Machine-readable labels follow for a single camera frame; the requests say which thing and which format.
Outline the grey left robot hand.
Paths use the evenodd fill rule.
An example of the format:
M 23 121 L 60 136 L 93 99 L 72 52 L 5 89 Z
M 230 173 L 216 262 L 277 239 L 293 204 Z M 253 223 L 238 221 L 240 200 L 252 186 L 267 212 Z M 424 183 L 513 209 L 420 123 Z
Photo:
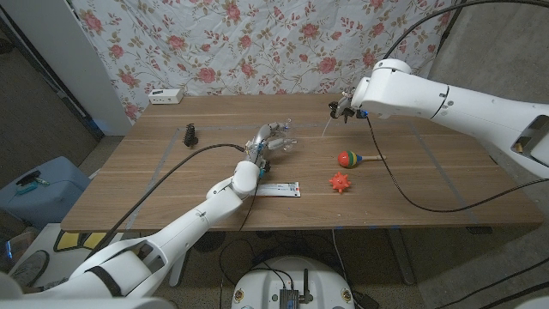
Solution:
M 258 168 L 260 179 L 270 169 L 267 155 L 276 150 L 290 151 L 298 143 L 290 128 L 291 120 L 263 125 L 245 146 L 245 160 Z

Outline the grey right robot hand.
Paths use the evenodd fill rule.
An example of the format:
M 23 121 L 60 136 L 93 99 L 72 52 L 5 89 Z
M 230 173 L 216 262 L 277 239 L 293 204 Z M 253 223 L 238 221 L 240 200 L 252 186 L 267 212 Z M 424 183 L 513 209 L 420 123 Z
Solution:
M 344 123 L 347 123 L 349 117 L 355 118 L 368 118 L 368 112 L 366 110 L 359 110 L 351 107 L 353 95 L 343 92 L 342 97 L 338 101 L 332 101 L 329 103 L 330 117 L 337 119 L 339 117 L 344 118 Z

